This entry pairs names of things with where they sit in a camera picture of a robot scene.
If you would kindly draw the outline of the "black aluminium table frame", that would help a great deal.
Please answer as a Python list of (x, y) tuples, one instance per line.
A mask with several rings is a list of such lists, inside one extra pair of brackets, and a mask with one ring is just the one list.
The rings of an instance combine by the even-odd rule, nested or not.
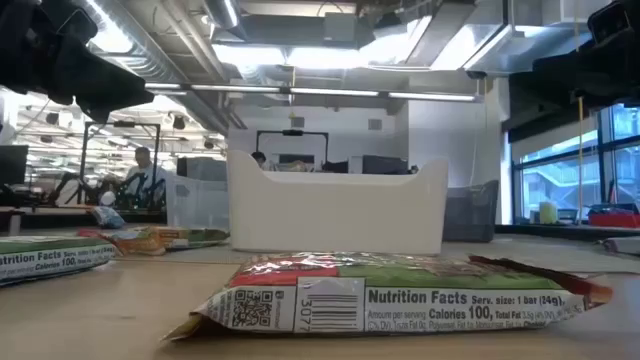
[(594, 242), (613, 237), (640, 236), (640, 228), (595, 227), (588, 225), (496, 225), (495, 233)]

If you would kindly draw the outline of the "person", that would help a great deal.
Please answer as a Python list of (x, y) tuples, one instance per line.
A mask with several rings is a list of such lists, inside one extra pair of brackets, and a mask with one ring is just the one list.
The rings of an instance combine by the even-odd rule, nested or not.
[(123, 182), (125, 201), (139, 207), (161, 209), (166, 195), (166, 171), (152, 161), (147, 147), (135, 150), (135, 162)]
[(273, 172), (277, 170), (276, 164), (273, 161), (268, 160), (263, 152), (254, 151), (251, 153), (251, 156), (263, 171)]

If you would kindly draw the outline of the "silver rectangular air duct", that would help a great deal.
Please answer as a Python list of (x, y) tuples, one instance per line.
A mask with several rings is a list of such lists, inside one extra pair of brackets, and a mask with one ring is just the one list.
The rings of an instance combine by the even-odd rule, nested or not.
[(613, 0), (405, 0), (410, 32), (400, 63), (431, 71), (529, 71), (538, 58), (590, 38), (590, 15)]

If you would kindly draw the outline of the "red box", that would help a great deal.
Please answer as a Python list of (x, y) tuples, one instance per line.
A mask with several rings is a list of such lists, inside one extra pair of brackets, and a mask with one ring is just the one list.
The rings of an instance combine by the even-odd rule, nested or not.
[(640, 214), (589, 214), (589, 223), (598, 227), (640, 229)]

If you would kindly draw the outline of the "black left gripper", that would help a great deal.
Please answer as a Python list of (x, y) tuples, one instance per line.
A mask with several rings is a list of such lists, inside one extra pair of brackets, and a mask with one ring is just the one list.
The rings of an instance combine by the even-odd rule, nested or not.
[(57, 32), (71, 5), (80, 6), (73, 0), (0, 0), (0, 85), (18, 93), (75, 96), (97, 123), (108, 121), (108, 107), (152, 102), (143, 78)]

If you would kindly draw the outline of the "black computer monitor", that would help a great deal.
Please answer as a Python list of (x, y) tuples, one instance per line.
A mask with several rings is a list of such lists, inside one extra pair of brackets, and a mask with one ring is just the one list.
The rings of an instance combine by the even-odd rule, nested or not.
[(27, 168), (27, 145), (0, 145), (0, 184), (23, 184)]
[(364, 155), (362, 173), (372, 175), (405, 175), (408, 172), (407, 161), (397, 157)]

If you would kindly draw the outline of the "blue granola bar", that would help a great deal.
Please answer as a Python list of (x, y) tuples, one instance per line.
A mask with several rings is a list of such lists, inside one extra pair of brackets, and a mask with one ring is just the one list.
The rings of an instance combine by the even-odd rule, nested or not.
[(126, 224), (121, 215), (110, 207), (96, 206), (91, 209), (90, 214), (103, 229), (120, 229)]

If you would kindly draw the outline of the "silver spiral air duct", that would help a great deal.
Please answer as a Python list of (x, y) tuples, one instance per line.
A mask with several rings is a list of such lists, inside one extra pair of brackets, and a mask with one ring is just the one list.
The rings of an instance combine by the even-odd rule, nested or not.
[(205, 129), (223, 135), (231, 128), (242, 128), (242, 121), (222, 103), (218, 95), (207, 96), (180, 86), (189, 82), (185, 73), (119, 0), (76, 0), (98, 25), (99, 31), (89, 48), (97, 55), (135, 73), (149, 83), (173, 84), (163, 95), (184, 106), (187, 113)]

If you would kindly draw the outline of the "dark grey plastic bin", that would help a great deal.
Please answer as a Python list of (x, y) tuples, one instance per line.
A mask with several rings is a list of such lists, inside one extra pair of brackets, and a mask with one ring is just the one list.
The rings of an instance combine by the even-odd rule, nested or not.
[(444, 242), (489, 243), (494, 238), (499, 181), (449, 188), (443, 227)]

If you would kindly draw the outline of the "white plastic bin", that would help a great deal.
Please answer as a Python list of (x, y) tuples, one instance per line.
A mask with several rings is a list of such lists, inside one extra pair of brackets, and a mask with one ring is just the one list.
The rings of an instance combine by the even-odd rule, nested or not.
[(227, 157), (230, 234), (241, 251), (440, 252), (448, 163), (413, 175), (271, 172)]

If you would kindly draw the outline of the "black background robot arms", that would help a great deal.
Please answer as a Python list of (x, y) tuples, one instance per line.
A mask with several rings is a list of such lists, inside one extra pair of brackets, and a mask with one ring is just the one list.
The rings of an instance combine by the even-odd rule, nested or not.
[(59, 184), (44, 197), (44, 204), (59, 206), (59, 198), (69, 182), (75, 182), (75, 191), (63, 202), (72, 200), (88, 206), (104, 206), (116, 210), (150, 212), (166, 209), (166, 180), (134, 173), (120, 181), (114, 177), (104, 178), (98, 185), (91, 186), (78, 174), (65, 172)]

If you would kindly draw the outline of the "orange green granola bar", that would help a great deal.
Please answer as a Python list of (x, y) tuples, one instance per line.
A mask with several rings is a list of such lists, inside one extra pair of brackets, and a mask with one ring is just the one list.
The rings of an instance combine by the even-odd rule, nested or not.
[(113, 232), (81, 229), (77, 235), (109, 241), (122, 256), (162, 256), (172, 251), (220, 245), (230, 237), (227, 231), (220, 229), (168, 226), (144, 226)]

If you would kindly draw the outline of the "long ceiling light strip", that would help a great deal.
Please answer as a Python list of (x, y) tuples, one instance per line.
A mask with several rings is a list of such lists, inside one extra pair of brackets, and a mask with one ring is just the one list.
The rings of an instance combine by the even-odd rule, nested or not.
[(187, 83), (146, 83), (147, 90), (157, 91), (209, 91), (248, 94), (280, 94), (280, 95), (309, 95), (309, 96), (341, 96), (361, 98), (381, 98), (411, 101), (444, 101), (444, 102), (475, 102), (478, 95), (448, 94), (433, 92), (405, 92), (381, 90), (329, 89), (289, 86), (255, 86), (255, 85), (219, 85), (219, 84), (187, 84)]

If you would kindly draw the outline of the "clear plastic bin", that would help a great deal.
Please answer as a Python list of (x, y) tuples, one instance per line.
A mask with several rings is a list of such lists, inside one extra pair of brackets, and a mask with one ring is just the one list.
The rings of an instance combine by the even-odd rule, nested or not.
[(168, 175), (166, 213), (172, 227), (228, 230), (227, 183)]

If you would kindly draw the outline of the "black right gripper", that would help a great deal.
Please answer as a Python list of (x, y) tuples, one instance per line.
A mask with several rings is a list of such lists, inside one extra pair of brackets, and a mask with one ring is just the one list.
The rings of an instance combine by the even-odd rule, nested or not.
[(640, 40), (618, 38), (600, 45), (589, 40), (582, 52), (534, 60), (529, 71), (511, 74), (509, 84), (533, 93), (582, 91), (593, 104), (640, 107)]

